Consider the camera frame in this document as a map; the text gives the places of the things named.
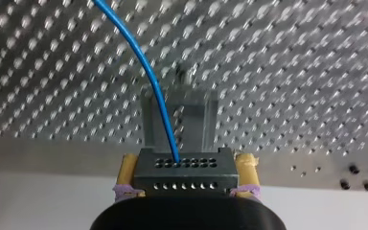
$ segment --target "perforated metal plate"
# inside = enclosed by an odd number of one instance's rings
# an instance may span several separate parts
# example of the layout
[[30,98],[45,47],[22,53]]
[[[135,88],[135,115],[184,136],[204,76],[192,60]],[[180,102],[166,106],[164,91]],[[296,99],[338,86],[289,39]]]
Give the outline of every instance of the perforated metal plate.
[[[218,90],[216,145],[264,184],[368,190],[368,0],[109,4],[163,84],[184,61]],[[144,83],[92,2],[0,0],[0,136],[142,145]]]

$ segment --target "blue wire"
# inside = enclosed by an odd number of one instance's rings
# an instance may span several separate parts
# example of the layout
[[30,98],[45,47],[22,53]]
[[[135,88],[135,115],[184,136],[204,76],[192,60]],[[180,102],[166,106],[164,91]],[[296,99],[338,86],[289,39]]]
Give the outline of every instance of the blue wire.
[[155,76],[148,59],[143,54],[134,36],[130,33],[128,28],[125,26],[124,22],[121,20],[121,18],[119,18],[119,16],[115,13],[115,11],[112,10],[105,3],[104,0],[93,0],[93,2],[108,17],[108,19],[113,24],[115,24],[119,32],[124,36],[126,41],[129,43],[133,52],[139,58],[139,61],[142,63],[143,68],[145,69],[146,74],[149,77],[151,87],[153,88],[154,95],[158,103],[161,118],[164,124],[164,129],[166,130],[167,138],[169,139],[170,148],[172,149],[172,158],[174,159],[175,162],[178,163],[180,161],[180,156],[178,153],[177,145],[175,144],[173,129],[172,129],[172,125],[170,124],[170,119],[169,119],[169,114],[167,112],[166,104],[164,103],[163,93],[160,90],[160,86],[158,84],[157,77]]

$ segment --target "perforated metal block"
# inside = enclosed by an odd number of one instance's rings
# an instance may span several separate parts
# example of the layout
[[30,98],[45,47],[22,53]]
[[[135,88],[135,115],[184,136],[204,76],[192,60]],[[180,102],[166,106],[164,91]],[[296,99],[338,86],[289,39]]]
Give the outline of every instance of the perforated metal block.
[[[368,190],[368,0],[109,4],[164,85],[184,61],[217,89],[216,146],[265,185]],[[0,136],[143,145],[145,83],[90,1],[0,0]]]

